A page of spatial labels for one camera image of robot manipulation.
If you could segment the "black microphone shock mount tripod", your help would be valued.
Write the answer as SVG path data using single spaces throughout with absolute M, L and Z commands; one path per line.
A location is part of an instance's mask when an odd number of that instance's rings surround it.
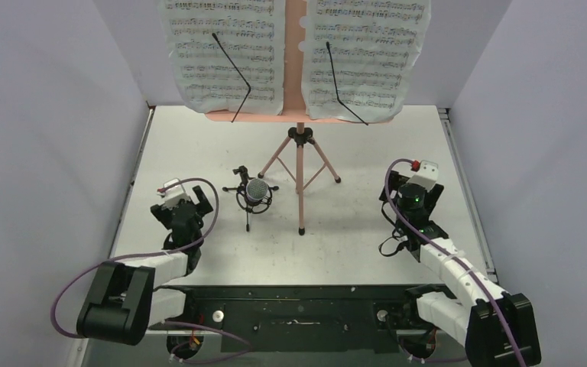
M 251 229 L 250 215 L 265 213 L 272 205 L 274 191 L 280 189 L 279 186 L 270 186 L 260 177 L 251 177 L 248 168 L 244 165 L 232 170 L 234 175 L 239 175 L 240 184 L 237 187 L 223 187 L 226 193 L 235 192 L 235 199 L 238 206 L 246 215 L 246 232 Z

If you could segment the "purple glitter microphone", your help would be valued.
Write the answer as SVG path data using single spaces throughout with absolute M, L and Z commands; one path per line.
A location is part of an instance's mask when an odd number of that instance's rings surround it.
M 245 186 L 245 197 L 249 204 L 258 205 L 266 198 L 269 191 L 268 184 L 261 178 L 251 179 Z

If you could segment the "pink perforated music stand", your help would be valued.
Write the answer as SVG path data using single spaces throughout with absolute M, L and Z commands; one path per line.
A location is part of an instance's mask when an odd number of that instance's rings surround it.
M 297 146 L 296 171 L 291 176 L 296 181 L 298 195 L 298 229 L 299 234 L 306 231 L 304 220 L 304 191 L 308 186 L 304 179 L 303 161 L 306 145 L 316 147 L 318 144 L 310 122 L 347 122 L 338 119 L 311 119 L 306 113 L 306 105 L 301 92 L 303 66 L 303 42 L 305 39 L 306 4 L 309 1 L 287 1 L 285 5 L 285 49 L 284 49 L 284 106 L 279 115 L 259 115 L 243 112 L 218 111 L 206 113 L 213 121 L 232 122 L 292 122 L 294 126 L 288 131 L 287 138 L 274 155 L 258 173 L 263 178 L 270 166 L 280 158 L 280 153 L 290 142 Z

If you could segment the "white sheet music paper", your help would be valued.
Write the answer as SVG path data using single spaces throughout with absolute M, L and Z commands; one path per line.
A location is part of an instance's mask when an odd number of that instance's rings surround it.
M 159 1 L 186 107 L 279 115 L 284 106 L 284 1 Z
M 399 114 L 431 8 L 421 0 L 307 2 L 301 76 L 307 115 L 369 125 Z

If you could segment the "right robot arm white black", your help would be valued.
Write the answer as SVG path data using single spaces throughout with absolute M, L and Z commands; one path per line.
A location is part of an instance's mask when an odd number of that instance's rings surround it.
M 479 271 L 430 215 L 443 186 L 423 177 L 389 170 L 379 197 L 394 211 L 386 220 L 398 241 L 396 253 L 407 251 L 433 272 L 442 287 L 410 289 L 401 316 L 410 327 L 424 324 L 442 330 L 465 350 L 472 366 L 535 366 L 542 352 L 533 305 L 521 293 L 511 294 Z

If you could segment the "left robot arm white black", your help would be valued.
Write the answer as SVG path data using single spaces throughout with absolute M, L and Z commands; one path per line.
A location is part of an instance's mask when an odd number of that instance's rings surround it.
M 77 317 L 78 336 L 135 346 L 149 326 L 163 320 L 182 330 L 196 322 L 196 306 L 167 284 L 196 269 L 205 237 L 203 219 L 215 210 L 201 186 L 188 193 L 182 182 L 172 180 L 158 194 L 163 201 L 150 212 L 168 231 L 162 249 L 156 255 L 126 255 L 96 268 Z

